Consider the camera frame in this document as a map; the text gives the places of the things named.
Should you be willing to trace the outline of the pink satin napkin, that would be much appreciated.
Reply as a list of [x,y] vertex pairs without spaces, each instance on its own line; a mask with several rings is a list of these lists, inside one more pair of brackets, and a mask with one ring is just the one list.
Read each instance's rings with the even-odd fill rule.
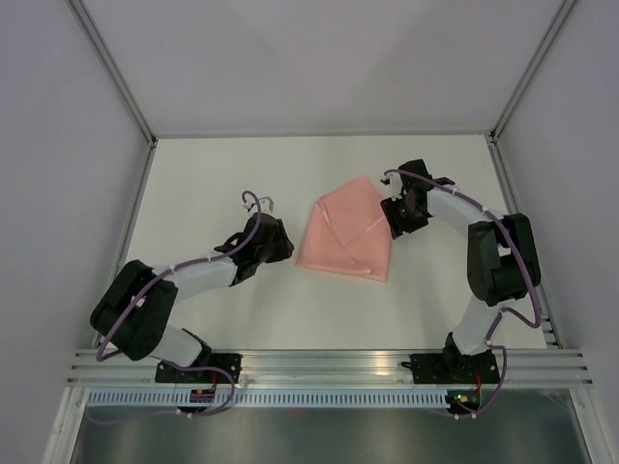
[[380,206],[382,200],[367,176],[318,198],[296,265],[385,283],[392,236]]

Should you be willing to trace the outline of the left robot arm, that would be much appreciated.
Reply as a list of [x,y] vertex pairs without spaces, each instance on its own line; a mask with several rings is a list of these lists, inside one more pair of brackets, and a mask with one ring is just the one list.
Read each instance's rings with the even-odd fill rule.
[[189,382],[202,382],[211,371],[210,348],[197,335],[168,324],[174,306],[236,286],[259,266],[289,259],[293,250],[281,219],[254,214],[243,231],[204,257],[168,268],[137,259],[127,263],[90,316],[91,327],[103,337],[99,359],[108,358],[104,350],[111,343],[132,361],[154,358],[177,366]]

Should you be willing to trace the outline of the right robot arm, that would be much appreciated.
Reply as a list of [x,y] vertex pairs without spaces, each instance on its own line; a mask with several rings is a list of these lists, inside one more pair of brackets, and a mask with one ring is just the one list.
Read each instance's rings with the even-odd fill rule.
[[475,357],[492,349],[492,336],[506,313],[530,329],[542,324],[537,293],[541,268],[531,222],[522,213],[493,212],[453,180],[432,177],[421,159],[384,171],[381,183],[388,186],[396,176],[399,193],[380,203],[393,239],[428,226],[432,218],[466,239],[466,279],[472,296],[447,335],[441,359],[444,375],[462,382],[475,372]]

